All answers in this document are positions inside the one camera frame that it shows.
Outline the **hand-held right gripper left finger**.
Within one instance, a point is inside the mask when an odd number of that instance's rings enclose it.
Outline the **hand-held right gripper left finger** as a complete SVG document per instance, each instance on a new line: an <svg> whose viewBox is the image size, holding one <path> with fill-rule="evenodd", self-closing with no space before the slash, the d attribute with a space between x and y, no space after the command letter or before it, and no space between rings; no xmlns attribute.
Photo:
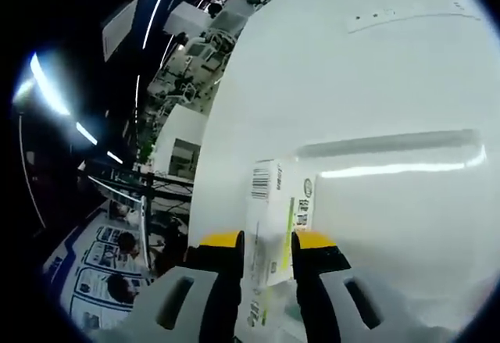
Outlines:
<svg viewBox="0 0 500 343"><path fill-rule="evenodd" d="M231 342L241 303L245 234L211 234L139 292L117 326L93 342Z"/></svg>

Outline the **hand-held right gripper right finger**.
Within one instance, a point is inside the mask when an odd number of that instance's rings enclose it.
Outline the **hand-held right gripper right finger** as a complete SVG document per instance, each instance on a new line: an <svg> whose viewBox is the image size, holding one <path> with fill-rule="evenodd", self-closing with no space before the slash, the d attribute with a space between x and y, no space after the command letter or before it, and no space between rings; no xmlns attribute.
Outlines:
<svg viewBox="0 0 500 343"><path fill-rule="evenodd" d="M294 231L291 254L297 302L308 342L418 342L423 325L402 296L355 269L315 231Z"/></svg>

